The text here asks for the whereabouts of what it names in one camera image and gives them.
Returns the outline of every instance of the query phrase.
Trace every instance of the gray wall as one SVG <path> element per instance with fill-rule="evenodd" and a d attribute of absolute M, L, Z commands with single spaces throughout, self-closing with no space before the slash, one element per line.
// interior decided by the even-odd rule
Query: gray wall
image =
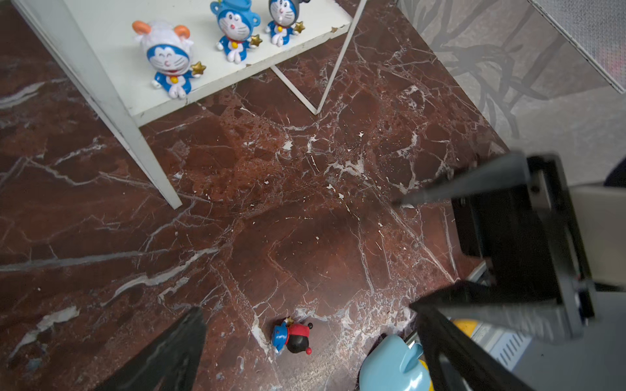
<path fill-rule="evenodd" d="M 533 340 L 513 373 L 536 391 L 611 391 L 626 388 L 626 293 L 598 292 L 583 338 L 554 346 Z"/>
<path fill-rule="evenodd" d="M 509 147 L 558 152 L 570 184 L 603 180 L 626 156 L 626 95 L 526 1 L 398 5 Z"/>

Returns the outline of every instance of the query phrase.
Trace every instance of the gray patterned wallpaper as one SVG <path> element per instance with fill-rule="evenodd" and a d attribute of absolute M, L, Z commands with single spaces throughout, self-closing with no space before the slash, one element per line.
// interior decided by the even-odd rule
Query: gray patterned wallpaper
<path fill-rule="evenodd" d="M 398 6 L 510 147 L 559 152 L 570 184 L 603 180 L 626 156 L 626 96 L 526 1 Z"/>

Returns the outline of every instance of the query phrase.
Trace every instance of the gold star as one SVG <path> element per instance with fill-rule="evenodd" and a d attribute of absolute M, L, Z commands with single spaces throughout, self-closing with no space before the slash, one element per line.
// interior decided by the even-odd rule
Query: gold star
<path fill-rule="evenodd" d="M 304 27 L 304 22 L 296 22 L 295 27 L 294 27 L 294 31 L 297 31 L 298 33 L 301 33 L 302 30 L 304 30 L 306 27 Z"/>
<path fill-rule="evenodd" d="M 261 37 L 257 34 L 257 35 L 253 35 L 250 38 L 250 44 L 254 45 L 254 46 L 259 46 L 261 44 L 261 42 L 263 42 L 263 39 L 261 39 Z"/>
<path fill-rule="evenodd" d="M 202 65 L 202 63 L 198 61 L 192 65 L 192 74 L 204 74 L 204 70 L 206 68 L 206 66 Z"/>

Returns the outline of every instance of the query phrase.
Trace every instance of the doraemon figurine with gray hat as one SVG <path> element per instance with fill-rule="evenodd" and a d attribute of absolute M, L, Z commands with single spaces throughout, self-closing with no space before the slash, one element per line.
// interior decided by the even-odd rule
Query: doraemon figurine with gray hat
<path fill-rule="evenodd" d="M 265 32 L 272 36 L 272 44 L 281 47 L 289 43 L 290 35 L 299 35 L 304 30 L 302 22 L 296 22 L 300 16 L 300 3 L 310 0 L 269 0 L 271 21 Z"/>
<path fill-rule="evenodd" d="M 254 27 L 261 24 L 258 14 L 250 10 L 252 0 L 222 0 L 211 3 L 211 11 L 217 15 L 217 24 L 224 36 L 217 43 L 218 50 L 224 50 L 226 59 L 235 64 L 247 57 L 246 49 L 255 49 L 261 40 L 252 37 Z"/>

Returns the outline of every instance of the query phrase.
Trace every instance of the orange horn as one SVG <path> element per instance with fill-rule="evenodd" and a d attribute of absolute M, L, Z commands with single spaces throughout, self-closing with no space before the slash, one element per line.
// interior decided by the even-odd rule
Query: orange horn
<path fill-rule="evenodd" d="M 187 39 L 189 39 L 189 37 L 192 35 L 189 32 L 189 29 L 186 26 L 183 26 L 183 25 L 179 25 L 179 26 L 174 27 L 174 33 L 176 33 L 176 35 L 181 37 L 181 38 L 185 37 Z"/>
<path fill-rule="evenodd" d="M 133 30 L 135 30 L 137 34 L 146 35 L 146 34 L 150 34 L 150 31 L 152 31 L 152 27 L 150 27 L 149 24 L 144 23 L 142 21 L 134 21 Z"/>

